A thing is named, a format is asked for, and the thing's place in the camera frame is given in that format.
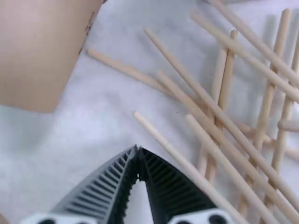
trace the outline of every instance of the wooden dowel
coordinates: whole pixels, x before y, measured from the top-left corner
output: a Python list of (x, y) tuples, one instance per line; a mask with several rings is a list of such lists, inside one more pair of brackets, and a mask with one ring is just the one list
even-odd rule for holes
[[(277, 37), (274, 45), (274, 52), (277, 54), (279, 58), (282, 57), (282, 54), (284, 52), (285, 40), (288, 33), (290, 18), (291, 18), (291, 11), (288, 9), (284, 10), (281, 14)], [(277, 68), (272, 63), (270, 65), (270, 69), (273, 72), (278, 73)], [(253, 146), (257, 148), (259, 152), (263, 148), (263, 139), (268, 126), (268, 120), (269, 120), (270, 110), (271, 110), (273, 96), (274, 96), (274, 89), (275, 86), (271, 82), (267, 81), (265, 94), (263, 96), (262, 106), (257, 120), (257, 127), (252, 142)], [(256, 163), (251, 158), (249, 158), (249, 161), (254, 167), (256, 167)], [(246, 175), (245, 180), (250, 187), (253, 186), (253, 181), (249, 176)], [(244, 196), (241, 195), (238, 211), (240, 212), (241, 215), (246, 216), (247, 209), (248, 209), (248, 203), (246, 202)]]
[[(229, 162), (229, 160), (225, 157), (225, 155), (221, 152), (219, 147), (213, 142), (213, 140), (209, 137), (209, 135), (205, 132), (205, 130), (200, 126), (200, 124), (196, 121), (196, 119), (188, 114), (186, 116), (186, 120), (189, 124), (189, 126), (193, 129), (195, 132), (197, 138), (200, 140), (202, 144), (204, 144), (208, 149), (209, 153), (213, 155), (215, 160), (217, 161), (217, 164), (221, 164), (222, 168), (226, 171), (226, 173), (229, 175), (231, 180), (235, 183), (235, 185), (239, 188), (241, 192), (246, 191), (247, 198), (251, 197), (248, 194), (251, 194), (253, 190), (251, 187), (246, 183), (246, 181), (242, 178), (242, 176), (238, 173), (238, 171), (234, 168), (234, 166)], [(256, 176), (259, 178), (262, 178), (260, 175), (258, 175), (256, 172), (254, 172)], [(271, 189), (271, 191), (277, 195), (277, 200), (279, 199), (278, 194), (275, 192), (274, 189)], [(253, 198), (251, 198), (252, 203), (256, 206), (258, 209), (258, 204), (260, 203), (259, 198), (256, 196), (255, 193), (251, 194)], [(293, 221), (298, 222), (299, 215), (296, 214), (296, 211), (292, 210), (293, 213)]]
[(246, 173), (250, 174), (251, 178), (263, 189), (282, 213), (294, 223), (299, 222), (297, 212), (274, 190), (271, 185), (259, 174), (259, 172), (252, 166), (252, 164), (244, 158), (244, 156), (234, 147), (234, 145), (224, 136), (224, 133), (219, 130), (215, 124), (208, 119), (208, 117), (199, 109), (199, 107), (190, 99), (169, 77), (164, 73), (159, 72), (158, 77), (161, 82), (167, 86), (174, 95), (189, 109), (189, 111), (197, 118), (198, 122), (203, 128), (208, 131), (217, 142), (219, 142), (223, 149), (230, 154), (231, 158), (244, 168)]
[[(240, 131), (248, 138), (251, 139), (252, 135), (255, 133), (256, 129), (252, 128), (240, 121), (233, 120), (234, 124), (240, 129)], [(263, 142), (266, 146), (268, 146), (270, 149), (274, 149), (276, 145), (276, 139), (270, 138), (268, 135), (264, 135)], [(285, 155), (287, 155), (289, 158), (293, 160), (299, 161), (299, 150), (295, 150), (291, 148), (290, 146), (286, 146), (285, 148)]]
[[(120, 72), (123, 72), (126, 75), (131, 76), (131, 77), (137, 79), (138, 81), (141, 81), (141, 82), (143, 82), (143, 83), (145, 83), (145, 84), (147, 84), (151, 87), (154, 87), (157, 90), (160, 90), (161, 92), (164, 92), (167, 95), (169, 95), (169, 96), (176, 99), (176, 97), (167, 88), (162, 86), (156, 79), (151, 78), (150, 76), (138, 71), (137, 69), (135, 69), (131, 66), (124, 65), (122, 62), (116, 61), (116, 60), (114, 60), (114, 59), (112, 59), (112, 58), (110, 58), (110, 57), (108, 57), (108, 56), (106, 56), (102, 53), (96, 52), (93, 49), (89, 49), (87, 52), (91, 57), (97, 59), (100, 62), (103, 62), (104, 64), (110, 66), (111, 68), (114, 68), (114, 69), (116, 69)], [(196, 102), (196, 104), (200, 107), (201, 110), (206, 111), (206, 104), (205, 103), (203, 103), (199, 99), (195, 99), (194, 97), (191, 97), (191, 98)], [(244, 123), (242, 123), (238, 120), (234, 119), (233, 122), (238, 126), (238, 128), (248, 138), (255, 132), (254, 128), (252, 128), (252, 127), (250, 127), (250, 126), (248, 126), (248, 125), (246, 125), (246, 124), (244, 124)], [(267, 145), (270, 145), (271, 148), (273, 148), (273, 144), (275, 144), (275, 142), (276, 142), (276, 139), (270, 138), (267, 135), (264, 136), (264, 143), (267, 144)], [(299, 152), (297, 153), (297, 151), (292, 149), (291, 147), (286, 148), (285, 154), (287, 156), (289, 156), (290, 158), (299, 161)]]
[(181, 155), (178, 150), (169, 143), (169, 141), (162, 136), (162, 134), (143, 117), (139, 112), (134, 112), (134, 117), (139, 123), (156, 139), (156, 141), (183, 167), (188, 177), (194, 182), (194, 184), (202, 190), (212, 202), (214, 202), (219, 208), (227, 211), (231, 217), (239, 224), (248, 224), (248, 222), (242, 217), (235, 208), (223, 197), (217, 190), (207, 181), (197, 169)]
[(209, 0), (214, 6), (241, 34), (259, 50), (273, 65), (294, 85), (299, 88), (299, 78), (297, 74), (278, 57), (263, 41), (253, 32), (253, 30), (233, 11), (229, 10), (220, 0)]
[(241, 44), (233, 41), (225, 33), (220, 31), (213, 24), (206, 21), (203, 17), (196, 13), (191, 13), (190, 17), (198, 23), (203, 29), (213, 35), (221, 44), (234, 51), (239, 57), (243, 58), (249, 64), (254, 66), (261, 72), (271, 83), (280, 88), (295, 102), (299, 103), (299, 91), (289, 85), (285, 80), (279, 77), (275, 72), (270, 70), (265, 64), (261, 63), (260, 60), (252, 56)]
[[(299, 73), (299, 34), (297, 36), (297, 43), (295, 47), (293, 62), (292, 62), (292, 69), (298, 74)], [(282, 120), (289, 120), (292, 117), (293, 112), (293, 105), (294, 102), (289, 98), (285, 97), (284, 107), (281, 114)], [(272, 166), (273, 168), (279, 172), (280, 167), (283, 162), (284, 154), (285, 154), (285, 146), (286, 146), (286, 137), (287, 137), (287, 131), (283, 129), (278, 130), (277, 134), (277, 142), (275, 145), (273, 158), (272, 158)], [(275, 184), (269, 180), (269, 183), (275, 187)], [(269, 208), (270, 211), (273, 212), (273, 203), (268, 197), (265, 197), (265, 205)]]
[[(222, 86), (223, 73), (224, 73), (224, 69), (225, 69), (227, 52), (228, 52), (227, 49), (223, 48), (222, 46), (219, 46), (218, 57), (217, 57), (217, 62), (216, 62), (216, 66), (215, 66), (216, 70), (214, 73), (214, 80), (213, 80), (213, 85), (212, 85), (212, 96), (213, 96), (213, 99), (215, 100), (215, 102), (218, 102), (219, 97), (220, 97), (220, 91), (221, 91), (221, 86)], [(215, 116), (213, 115), (213, 113), (210, 110), (208, 110), (207, 116), (209, 117), (209, 119), (211, 121), (215, 122)], [(207, 168), (210, 167), (212, 163), (215, 163), (214, 159), (211, 156), (209, 156), (206, 149), (203, 146), (201, 146), (200, 153), (199, 153), (199, 161), (198, 161), (198, 171), (202, 175), (205, 175)], [(212, 177), (212, 175), (210, 175), (210, 176), (206, 176), (206, 179), (208, 179), (212, 183), (214, 177)]]
[(287, 132), (299, 132), (299, 122), (283, 119), (278, 123), (278, 128)]
[[(236, 30), (232, 30), (230, 33), (230, 38), (235, 40), (238, 36), (238, 32)], [(221, 91), (220, 91), (220, 96), (219, 96), (219, 102), (218, 105), (221, 109), (224, 111), (227, 108), (228, 104), (228, 94), (229, 94), (229, 89), (230, 89), (230, 83), (232, 79), (232, 75), (234, 72), (234, 60), (235, 60), (235, 54), (233, 51), (230, 49), (228, 50), (228, 55), (226, 58), (226, 63), (225, 63), (225, 69), (224, 69), (224, 74), (223, 74), (223, 81), (221, 85)], [(222, 130), (222, 123), (218, 120), (215, 119), (215, 124), (216, 126)], [(216, 162), (214, 161), (213, 158), (210, 158), (207, 163), (206, 167), (206, 178), (212, 182), (215, 178), (216, 175)]]
[[(137, 70), (136, 68), (126, 65), (118, 60), (114, 60), (105, 54), (97, 52), (94, 49), (88, 49), (86, 52), (89, 56), (104, 63), (105, 65), (113, 69), (116, 69), (128, 76), (131, 76), (144, 84), (154, 87), (155, 89), (160, 90), (161, 92), (167, 94), (170, 97), (175, 98), (173, 94), (167, 88), (162, 86), (155, 78), (152, 78), (149, 75), (144, 74), (143, 72)], [(200, 108), (202, 108), (204, 111), (207, 110), (206, 105), (201, 100), (196, 99), (195, 97), (192, 96), (190, 97), (194, 99), (194, 101), (196, 102), (196, 104), (199, 105)]]
[(298, 196), (293, 192), (293, 190), (284, 182), (284, 180), (277, 175), (277, 172), (267, 164), (266, 159), (264, 159), (256, 150), (256, 148), (251, 144), (251, 142), (246, 138), (245, 135), (238, 129), (238, 127), (232, 122), (228, 115), (226, 115), (223, 110), (218, 106), (216, 102), (209, 96), (209, 94), (202, 88), (202, 86), (197, 83), (189, 72), (183, 67), (181, 63), (158, 41), (158, 39), (151, 33), (149, 33), (150, 39), (158, 47), (160, 52), (165, 56), (173, 68), (181, 75), (181, 77), (188, 83), (188, 85), (195, 91), (195, 93), (202, 99), (202, 101), (209, 107), (216, 118), (218, 118), (225, 128), (230, 132), (230, 134), (237, 140), (237, 142), (246, 150), (250, 157), (252, 157), (263, 172), (272, 179), (280, 192), (286, 197), (286, 199), (291, 203), (291, 205), (299, 211), (299, 199)]

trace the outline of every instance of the screw hole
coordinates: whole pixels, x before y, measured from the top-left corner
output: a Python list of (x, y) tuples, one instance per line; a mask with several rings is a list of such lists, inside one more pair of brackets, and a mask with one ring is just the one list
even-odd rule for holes
[(210, 224), (227, 224), (226, 219), (219, 215), (210, 216), (209, 222), (210, 222)]
[(44, 219), (43, 221), (39, 222), (38, 224), (55, 224), (55, 220), (54, 219)]
[(189, 223), (187, 221), (179, 221), (177, 224), (192, 224), (192, 223)]

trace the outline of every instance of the pile of wooden sticks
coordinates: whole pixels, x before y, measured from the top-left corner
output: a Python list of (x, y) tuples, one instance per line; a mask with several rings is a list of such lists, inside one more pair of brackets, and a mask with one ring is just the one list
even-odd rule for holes
[[(156, 80), (135, 68), (124, 65), (119, 61), (96, 52), (95, 50), (89, 49), (87, 53), (104, 64), (176, 98), (187, 107), (190, 114), (188, 114), (185, 119), (202, 144), (199, 165), (197, 168), (186, 160), (139, 112), (134, 112), (134, 117), (150, 134), (152, 134), (165, 150), (176, 159), (179, 164), (181, 164), (192, 181), (205, 192), (218, 207), (226, 210), (237, 223), (248, 223), (245, 218), (246, 211), (249, 205), (252, 204), (261, 215), (260, 223), (277, 223), (273, 216), (273, 208), (276, 206), (291, 223), (298, 224), (299, 198), (279, 176), (279, 170), (284, 154), (299, 159), (299, 153), (286, 145), (287, 132), (299, 132), (299, 125), (290, 121), (292, 118), (293, 104), (294, 102), (299, 103), (299, 90), (297, 89), (299, 87), (299, 36), (297, 38), (292, 68), (289, 68), (289, 66), (281, 59), (288, 33), (291, 11), (286, 9), (282, 12), (275, 47), (272, 51), (256, 34), (254, 34), (249, 26), (223, 5), (221, 1), (210, 0), (210, 3), (228, 21), (230, 21), (250, 43), (271, 61), (270, 68), (251, 55), (239, 42), (235, 41), (238, 34), (236, 30), (233, 30), (229, 37), (196, 12), (190, 14), (191, 19), (213, 35), (220, 43), (212, 97), (194, 80), (187, 69), (148, 29), (144, 30), (145, 34), (151, 39), (178, 74), (194, 90), (196, 97), (184, 93), (178, 85), (162, 71), (158, 71), (158, 80)], [(254, 66), (267, 78), (266, 91), (263, 96), (263, 103), (256, 128), (251, 128), (241, 122), (231, 119), (225, 113), (234, 69), (235, 54)], [(288, 78), (289, 82), (278, 76), (278, 71)], [(272, 139), (267, 136), (265, 132), (268, 125), (275, 87), (285, 92), (286, 97), (281, 120), (278, 124), (279, 132), (277, 139)], [(249, 155), (249, 160), (227, 139), (222, 131), (223, 128), (229, 131), (241, 146), (242, 150)], [(260, 151), (265, 144), (273, 147), (271, 166), (260, 154)], [(222, 153), (220, 146), (222, 150), (225, 150), (225, 152), (230, 155), (231, 159), (246, 172), (245, 178), (239, 174), (231, 162)], [(213, 187), (217, 165), (223, 167), (242, 194), (237, 209), (223, 198)], [(257, 167), (267, 175), (269, 180), (264, 178), (264, 176), (257, 171)], [(262, 201), (252, 190), (254, 183), (264, 191), (264, 201)]]

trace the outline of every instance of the white table surface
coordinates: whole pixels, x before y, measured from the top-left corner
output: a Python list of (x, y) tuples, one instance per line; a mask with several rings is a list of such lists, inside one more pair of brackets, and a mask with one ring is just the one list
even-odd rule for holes
[[(271, 48), (280, 14), (286, 7), (294, 9), (284, 56), (289, 63), (299, 27), (299, 2), (261, 0), (231, 5)], [(201, 0), (109, 0), (101, 8), (85, 48), (95, 48), (151, 76), (162, 69), (191, 93), (142, 32), (143, 27), (149, 27), (210, 93), (218, 45), (189, 19), (188, 12), (192, 9), (199, 10), (226, 33), (233, 28)], [(268, 63), (242, 36), (239, 40)], [(264, 89), (265, 79), (236, 58), (228, 113), (255, 126)], [(277, 91), (269, 128), (273, 137), (277, 133), (283, 99)], [(186, 158), (197, 163), (200, 143), (183, 121), (187, 110), (179, 102), (91, 59), (84, 51), (53, 114), (0, 106), (0, 211), (3, 215), (15, 224), (32, 213), (49, 211), (94, 169), (134, 144), (177, 165), (132, 118), (134, 110), (142, 112)], [(296, 106), (293, 119), (299, 120), (298, 116)], [(289, 138), (294, 148), (299, 143), (296, 139), (297, 134)], [(285, 158), (281, 172), (299, 195), (299, 164)], [(221, 168), (215, 187), (237, 205), (239, 191)], [(257, 223), (256, 211), (249, 214), (251, 222)], [(133, 187), (126, 223), (153, 223), (142, 184)]]

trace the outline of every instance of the brown cardboard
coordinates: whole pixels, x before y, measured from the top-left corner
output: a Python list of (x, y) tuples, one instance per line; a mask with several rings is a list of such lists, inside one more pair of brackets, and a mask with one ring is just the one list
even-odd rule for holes
[(0, 224), (8, 224), (8, 221), (0, 213)]
[(52, 112), (102, 0), (0, 1), (0, 104)]

